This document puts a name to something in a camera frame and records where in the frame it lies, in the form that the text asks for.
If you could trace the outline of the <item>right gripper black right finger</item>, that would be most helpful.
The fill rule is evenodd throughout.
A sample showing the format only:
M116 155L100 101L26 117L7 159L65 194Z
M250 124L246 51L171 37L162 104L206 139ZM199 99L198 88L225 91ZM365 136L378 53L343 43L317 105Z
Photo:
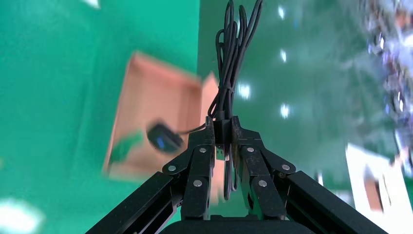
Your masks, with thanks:
M249 212L262 232L381 234L383 230L303 171L272 153L232 118L233 150Z

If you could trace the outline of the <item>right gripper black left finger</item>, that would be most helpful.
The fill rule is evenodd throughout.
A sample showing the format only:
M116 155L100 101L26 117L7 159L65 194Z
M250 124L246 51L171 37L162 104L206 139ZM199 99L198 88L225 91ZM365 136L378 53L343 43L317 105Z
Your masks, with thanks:
M187 149L92 226L89 234L158 234L180 207L184 219L208 218L213 120L189 134Z

